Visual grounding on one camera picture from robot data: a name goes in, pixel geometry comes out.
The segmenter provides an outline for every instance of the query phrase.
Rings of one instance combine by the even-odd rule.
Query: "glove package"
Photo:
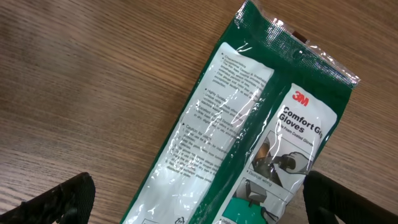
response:
[[[121,223],[276,223],[358,82],[246,1]]]

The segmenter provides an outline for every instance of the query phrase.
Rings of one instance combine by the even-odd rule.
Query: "black object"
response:
[[[95,186],[84,172],[0,215],[0,224],[87,224]]]
[[[310,224],[398,223],[398,216],[316,171],[304,180],[304,201]]]

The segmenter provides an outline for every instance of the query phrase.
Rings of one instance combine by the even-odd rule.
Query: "green glove image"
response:
[[[267,220],[277,221],[279,218],[268,212],[263,205],[267,191],[259,185],[244,179],[229,201],[223,216],[237,224],[263,223]]]

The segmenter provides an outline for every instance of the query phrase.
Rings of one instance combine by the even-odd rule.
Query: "clear plastic wrapper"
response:
[[[358,82],[246,1],[121,223],[276,223]]]

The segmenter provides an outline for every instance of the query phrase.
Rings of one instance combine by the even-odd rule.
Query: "crinkled plastic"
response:
[[[358,82],[246,1],[121,223],[276,223]]]

